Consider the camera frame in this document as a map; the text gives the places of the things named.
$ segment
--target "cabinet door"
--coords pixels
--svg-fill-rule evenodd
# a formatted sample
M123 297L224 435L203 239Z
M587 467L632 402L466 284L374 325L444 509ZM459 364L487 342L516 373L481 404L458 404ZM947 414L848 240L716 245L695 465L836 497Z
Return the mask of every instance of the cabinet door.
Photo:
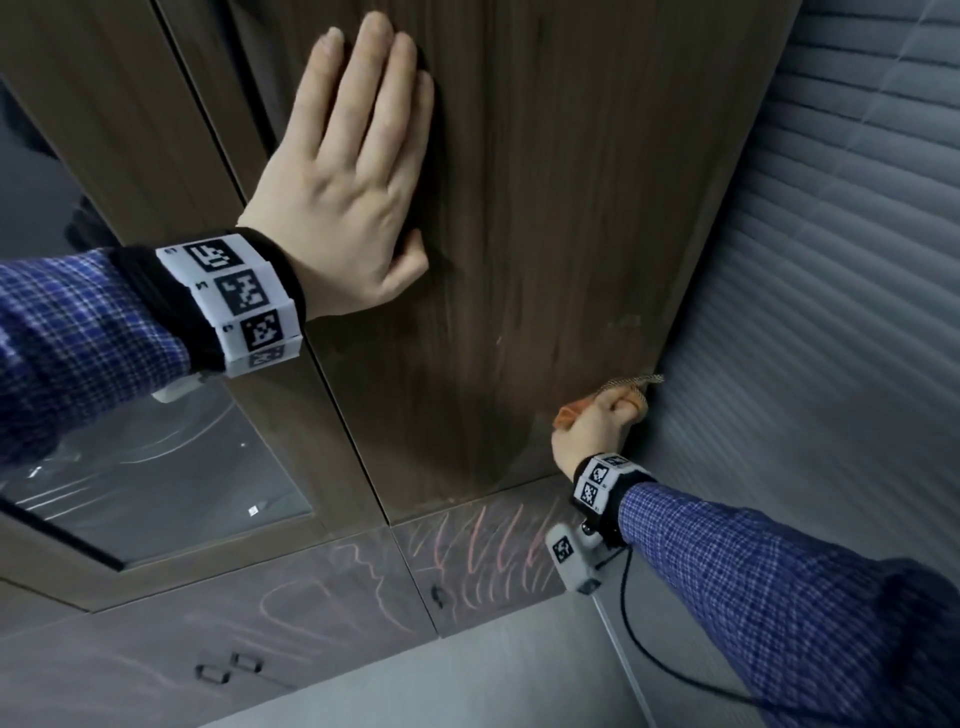
M557 407L656 366L799 2L231 6L277 135L319 33L374 8L437 82L430 272L308 329L398 522L551 473Z
M162 243L242 200L147 0L4 5L0 256ZM382 525L309 351L131 402L0 474L0 575L100 609Z

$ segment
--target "right hand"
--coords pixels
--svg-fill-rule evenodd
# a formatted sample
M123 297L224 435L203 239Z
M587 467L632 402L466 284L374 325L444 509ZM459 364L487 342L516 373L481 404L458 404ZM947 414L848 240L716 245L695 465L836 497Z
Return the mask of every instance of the right hand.
M382 12L360 26L339 86L344 34L313 47L286 134L237 222L290 258L308 319L390 301L426 272L419 230L394 247L420 177L433 81Z
M571 481L585 458L599 452L616 452L623 431L646 414L621 399L629 391L630 387L616 387L601 392L570 429L553 431L553 459Z

